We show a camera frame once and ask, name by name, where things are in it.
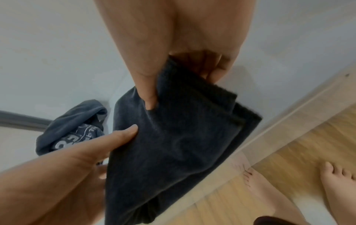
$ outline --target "floor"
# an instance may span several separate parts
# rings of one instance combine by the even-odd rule
[[[253,166],[296,203],[311,224],[335,224],[319,179],[323,161],[356,173],[356,105],[335,115]],[[245,188],[241,176],[207,195],[167,225],[248,225],[273,212]]]

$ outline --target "dark gray towel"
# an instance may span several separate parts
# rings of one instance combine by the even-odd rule
[[[137,124],[114,150],[106,179],[106,225],[150,223],[203,180],[261,121],[236,95],[171,59],[158,78],[159,104],[145,110],[135,88],[115,105],[114,130]]]
[[[37,155],[68,147],[104,135],[106,108],[97,100],[80,103],[55,119],[36,139]]]

